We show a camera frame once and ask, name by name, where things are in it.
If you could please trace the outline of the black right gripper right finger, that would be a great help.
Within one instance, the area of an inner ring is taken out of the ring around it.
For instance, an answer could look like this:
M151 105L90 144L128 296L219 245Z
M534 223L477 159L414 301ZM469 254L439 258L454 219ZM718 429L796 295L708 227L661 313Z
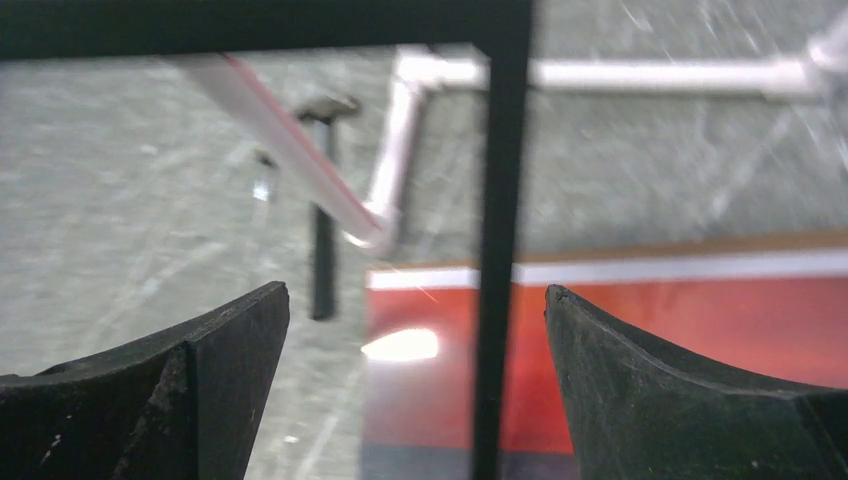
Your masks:
M847 393L761 375L551 285L545 322L583 479L843 479Z

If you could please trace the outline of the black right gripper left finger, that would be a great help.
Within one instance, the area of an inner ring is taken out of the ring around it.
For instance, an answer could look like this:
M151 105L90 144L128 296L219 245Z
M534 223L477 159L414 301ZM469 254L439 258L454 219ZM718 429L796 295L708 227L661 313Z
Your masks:
M124 345L1 379L5 479L241 479L289 326L269 282Z

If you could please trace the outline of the red sunset photo print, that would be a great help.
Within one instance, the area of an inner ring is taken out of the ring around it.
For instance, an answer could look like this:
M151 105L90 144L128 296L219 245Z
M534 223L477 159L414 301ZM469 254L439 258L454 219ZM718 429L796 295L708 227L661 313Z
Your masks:
M369 273L361 478L466 477L478 277L468 265ZM508 479L577 475L544 325L551 284L721 362L847 383L845 248L521 262L501 437Z

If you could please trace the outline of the brown fibreboard backing board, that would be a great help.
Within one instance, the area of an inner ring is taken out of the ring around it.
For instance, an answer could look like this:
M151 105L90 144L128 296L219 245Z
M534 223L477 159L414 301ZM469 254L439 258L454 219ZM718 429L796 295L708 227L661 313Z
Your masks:
M569 250L558 253L517 253L513 262L559 263L569 261L621 260L632 258L678 257L721 253L750 253L824 248L846 248L847 230L804 231L750 237L710 239L693 242L627 247Z

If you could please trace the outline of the black wooden picture frame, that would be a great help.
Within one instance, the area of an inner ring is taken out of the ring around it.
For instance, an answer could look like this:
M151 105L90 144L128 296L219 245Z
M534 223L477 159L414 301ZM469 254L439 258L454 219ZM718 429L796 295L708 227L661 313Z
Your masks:
M470 477L500 475L530 1L5 1L5 61L471 43L489 57Z

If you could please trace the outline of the orange handled screwdriver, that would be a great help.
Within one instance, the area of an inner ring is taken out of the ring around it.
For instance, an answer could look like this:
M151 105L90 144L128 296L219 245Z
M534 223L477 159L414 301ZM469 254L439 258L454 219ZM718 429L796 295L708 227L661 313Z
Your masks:
M262 202L273 202L276 197L280 167L267 152L262 150L254 151L254 160L259 167L259 174L253 185L253 198Z

